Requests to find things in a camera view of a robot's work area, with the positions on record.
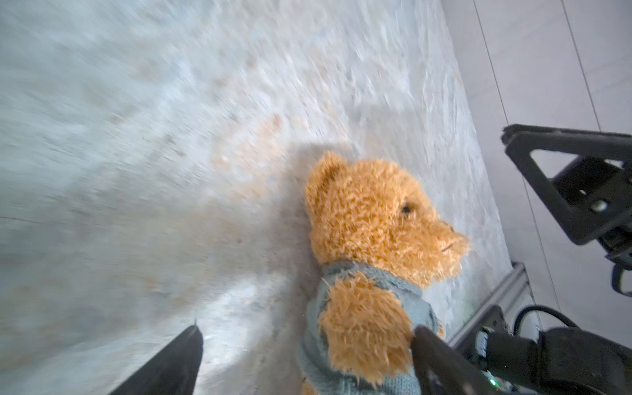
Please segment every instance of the teddy bear's ear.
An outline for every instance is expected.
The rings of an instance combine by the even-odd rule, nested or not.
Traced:
[[[307,206],[307,213],[312,220],[320,212],[323,192],[327,190],[327,187],[336,178],[336,175],[340,173],[340,170],[346,167],[346,160],[338,154],[327,151],[310,171],[307,185],[305,186],[305,205]]]

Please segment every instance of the brown teddy bear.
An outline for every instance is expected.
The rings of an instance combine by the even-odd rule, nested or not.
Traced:
[[[468,239],[442,221],[417,180],[384,160],[326,153],[305,187],[322,281],[297,349],[302,394],[419,394],[413,328],[441,325],[421,289],[454,277]]]

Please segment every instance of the wire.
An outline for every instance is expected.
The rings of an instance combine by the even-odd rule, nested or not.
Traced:
[[[516,321],[514,322],[514,336],[520,335],[520,327],[522,326],[522,320],[525,318],[525,315],[533,311],[545,312],[557,318],[566,326],[579,328],[579,326],[575,324],[570,318],[558,312],[557,310],[553,310],[551,307],[547,307],[547,306],[533,305],[533,306],[527,306],[524,309],[520,310],[520,313],[518,313],[518,315],[516,316]]]

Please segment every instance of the blue sweater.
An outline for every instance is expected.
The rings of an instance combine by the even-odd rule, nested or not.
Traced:
[[[352,276],[356,272],[363,272],[379,288],[395,294],[412,321],[411,329],[417,325],[425,325],[434,333],[439,331],[439,321],[432,307],[422,300],[422,291],[418,286],[366,264],[340,261],[323,266],[323,281],[318,286],[316,297],[307,305],[307,328],[296,350],[299,366],[320,395],[421,395],[412,367],[408,374],[386,377],[384,383],[377,386],[377,390],[368,382],[362,379],[358,381],[354,375],[331,367],[327,354],[327,338],[324,333],[319,332],[318,317],[329,300],[327,284],[334,284],[336,279]]]

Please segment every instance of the silver bolt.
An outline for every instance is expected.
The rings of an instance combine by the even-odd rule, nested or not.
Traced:
[[[605,200],[596,200],[593,204],[590,205],[590,209],[594,212],[602,212],[608,208],[608,203]]]

